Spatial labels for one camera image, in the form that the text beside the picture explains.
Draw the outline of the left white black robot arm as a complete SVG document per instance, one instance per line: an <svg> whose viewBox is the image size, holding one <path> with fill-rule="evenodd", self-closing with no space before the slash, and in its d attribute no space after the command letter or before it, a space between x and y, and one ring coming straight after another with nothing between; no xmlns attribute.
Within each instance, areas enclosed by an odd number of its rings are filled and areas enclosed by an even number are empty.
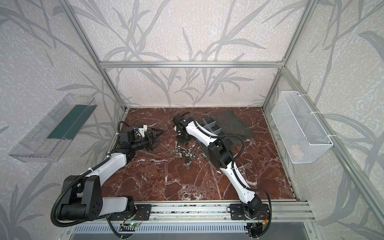
<svg viewBox="0 0 384 240"><path fill-rule="evenodd" d="M154 150L164 130L126 127L117 132L115 147L107 157L80 175L68 176L61 194L51 210L51 222L61 228L71 227L88 221L108 219L111 215L123 213L135 216L137 207L132 197L103 197L103 184L118 170L125 167L136 151Z"/></svg>

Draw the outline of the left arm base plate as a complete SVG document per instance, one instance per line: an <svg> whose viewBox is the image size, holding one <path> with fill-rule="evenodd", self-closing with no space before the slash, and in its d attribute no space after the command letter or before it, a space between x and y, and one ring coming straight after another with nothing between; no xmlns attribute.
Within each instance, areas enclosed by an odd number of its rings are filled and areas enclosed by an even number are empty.
<svg viewBox="0 0 384 240"><path fill-rule="evenodd" d="M151 204L138 204L135 210L126 210L111 214L112 221L148 221L152 210Z"/></svg>

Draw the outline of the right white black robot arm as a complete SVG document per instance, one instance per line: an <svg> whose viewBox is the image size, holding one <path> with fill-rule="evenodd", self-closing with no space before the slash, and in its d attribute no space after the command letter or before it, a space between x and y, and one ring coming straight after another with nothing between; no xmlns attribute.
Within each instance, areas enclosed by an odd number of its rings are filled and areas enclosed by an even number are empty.
<svg viewBox="0 0 384 240"><path fill-rule="evenodd" d="M235 188L241 205L248 219L253 220L262 209L263 202L258 192L264 192L268 199L267 211L272 211L269 193L264 189L252 189L240 173L236 160L245 149L244 139L237 134L226 133L211 117L196 121L194 116L186 112L173 117L173 127L178 133L177 140L187 145L191 139L200 143L207 158L229 179Z"/></svg>

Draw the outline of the grey plastic organizer box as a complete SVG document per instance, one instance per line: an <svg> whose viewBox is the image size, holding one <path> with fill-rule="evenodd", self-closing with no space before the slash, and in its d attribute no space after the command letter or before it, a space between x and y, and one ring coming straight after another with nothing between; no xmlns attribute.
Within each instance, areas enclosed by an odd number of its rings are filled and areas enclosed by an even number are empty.
<svg viewBox="0 0 384 240"><path fill-rule="evenodd" d="M225 110L218 114L204 117L197 121L204 129L215 135L234 134L244 141L254 137L255 133L233 110Z"/></svg>

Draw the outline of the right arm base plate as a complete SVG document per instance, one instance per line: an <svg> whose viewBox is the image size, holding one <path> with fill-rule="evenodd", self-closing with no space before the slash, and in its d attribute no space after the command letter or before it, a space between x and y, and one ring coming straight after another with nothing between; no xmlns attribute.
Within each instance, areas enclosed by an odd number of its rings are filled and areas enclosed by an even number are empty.
<svg viewBox="0 0 384 240"><path fill-rule="evenodd" d="M268 204L262 204L258 210L252 210L242 204L230 204L226 208L231 215L231 220L263 220L265 221L270 214Z"/></svg>

